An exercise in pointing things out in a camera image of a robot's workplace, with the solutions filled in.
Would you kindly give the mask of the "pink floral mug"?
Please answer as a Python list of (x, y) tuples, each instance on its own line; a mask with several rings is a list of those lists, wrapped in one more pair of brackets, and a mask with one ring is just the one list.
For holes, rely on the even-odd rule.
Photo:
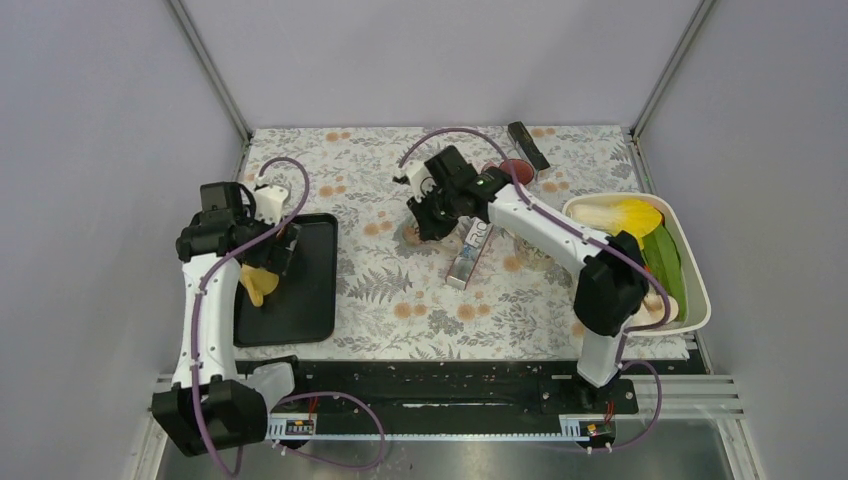
[[(494, 168), (495, 166), (496, 165), (493, 162), (487, 162), (483, 166), (483, 169), (486, 170), (488, 168)], [(534, 167), (520, 158), (509, 158), (508, 160), (502, 161), (496, 167), (508, 175), (514, 172), (519, 183), (524, 186), (530, 185), (536, 178), (536, 171)]]

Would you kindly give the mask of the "green inside floral mug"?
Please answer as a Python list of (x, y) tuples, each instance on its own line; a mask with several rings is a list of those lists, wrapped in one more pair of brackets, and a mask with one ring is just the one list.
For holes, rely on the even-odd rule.
[(555, 265), (555, 260), (551, 256), (520, 236), (514, 238), (513, 247), (517, 260), (529, 270), (544, 272)]

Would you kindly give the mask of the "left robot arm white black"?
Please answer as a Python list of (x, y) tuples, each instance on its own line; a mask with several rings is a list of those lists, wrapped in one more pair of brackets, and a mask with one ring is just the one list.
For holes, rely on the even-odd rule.
[(234, 317), (242, 270), (281, 274), (299, 229), (284, 223), (286, 188), (238, 182), (201, 186), (201, 209), (176, 240), (185, 287), (180, 355), (168, 390), (152, 397), (153, 418), (187, 457), (266, 438), (278, 403), (296, 411), (310, 385), (286, 360), (237, 370)]

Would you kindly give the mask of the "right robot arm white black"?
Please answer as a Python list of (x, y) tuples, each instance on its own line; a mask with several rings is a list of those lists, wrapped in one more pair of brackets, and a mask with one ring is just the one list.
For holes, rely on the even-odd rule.
[(637, 240), (576, 222), (502, 169), (477, 170), (454, 146), (400, 169), (393, 180), (411, 190), (406, 205), (422, 240), (441, 240), (460, 218), (474, 218), (519, 236), (573, 276), (573, 310), (586, 330), (573, 396), (589, 412), (607, 405), (624, 330), (649, 291)]

